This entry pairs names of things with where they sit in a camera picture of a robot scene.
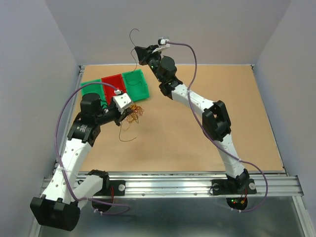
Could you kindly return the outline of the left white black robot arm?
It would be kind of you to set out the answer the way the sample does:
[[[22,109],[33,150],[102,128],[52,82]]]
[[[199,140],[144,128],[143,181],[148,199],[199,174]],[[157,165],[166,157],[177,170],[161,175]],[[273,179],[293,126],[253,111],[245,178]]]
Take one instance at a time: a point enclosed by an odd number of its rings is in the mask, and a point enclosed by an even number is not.
[[[105,171],[92,170],[85,180],[74,187],[79,170],[96,138],[100,127],[114,122],[120,125],[131,114],[131,98],[127,93],[115,91],[107,107],[101,105],[97,93],[83,95],[80,112],[76,116],[67,136],[59,165],[40,197],[35,197],[30,208],[37,222],[42,226],[72,231],[80,218],[83,207],[96,194],[106,194],[110,188],[109,175]]]

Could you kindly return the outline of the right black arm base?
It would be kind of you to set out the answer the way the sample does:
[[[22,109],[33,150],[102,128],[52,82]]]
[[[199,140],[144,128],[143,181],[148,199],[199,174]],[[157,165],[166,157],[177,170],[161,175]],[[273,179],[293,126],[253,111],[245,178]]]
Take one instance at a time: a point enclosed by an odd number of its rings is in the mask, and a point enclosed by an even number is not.
[[[257,194],[257,190],[253,179],[249,179],[242,188],[237,188],[236,185],[228,179],[215,179],[211,181],[209,193],[213,196],[254,195]]]

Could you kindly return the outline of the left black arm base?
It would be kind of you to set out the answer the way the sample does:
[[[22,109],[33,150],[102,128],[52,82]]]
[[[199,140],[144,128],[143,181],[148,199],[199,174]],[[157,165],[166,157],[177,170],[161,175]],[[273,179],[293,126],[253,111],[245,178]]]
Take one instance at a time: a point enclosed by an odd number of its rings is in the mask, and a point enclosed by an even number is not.
[[[110,197],[114,191],[115,197],[125,196],[126,181],[125,180],[110,180],[108,189],[102,189],[94,196]]]

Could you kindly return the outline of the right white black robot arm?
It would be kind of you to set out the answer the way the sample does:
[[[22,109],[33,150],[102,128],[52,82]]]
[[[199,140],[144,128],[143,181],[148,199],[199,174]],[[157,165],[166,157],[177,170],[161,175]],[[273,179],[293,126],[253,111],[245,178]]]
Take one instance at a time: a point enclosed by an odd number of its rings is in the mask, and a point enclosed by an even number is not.
[[[225,166],[227,187],[233,193],[242,190],[249,173],[237,155],[231,135],[231,121],[223,101],[211,101],[191,91],[177,76],[171,57],[162,56],[162,46],[135,46],[139,64],[147,65],[159,81],[162,94],[191,109],[205,136],[217,147]]]

